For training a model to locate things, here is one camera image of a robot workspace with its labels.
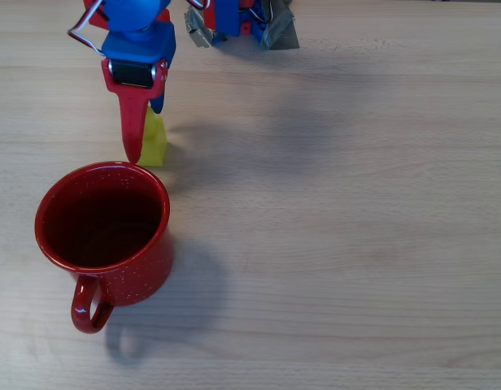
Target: wood grain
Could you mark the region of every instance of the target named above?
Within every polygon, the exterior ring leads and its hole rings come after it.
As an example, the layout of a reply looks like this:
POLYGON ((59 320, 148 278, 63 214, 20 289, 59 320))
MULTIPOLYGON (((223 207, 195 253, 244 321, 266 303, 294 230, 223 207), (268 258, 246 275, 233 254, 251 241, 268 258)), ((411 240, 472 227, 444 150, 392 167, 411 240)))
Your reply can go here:
POLYGON ((118 103, 81 2, 0 0, 0 389, 501 389, 501 4, 296 1, 282 52, 198 49, 184 10, 176 264, 88 336, 33 219, 124 159, 118 103))

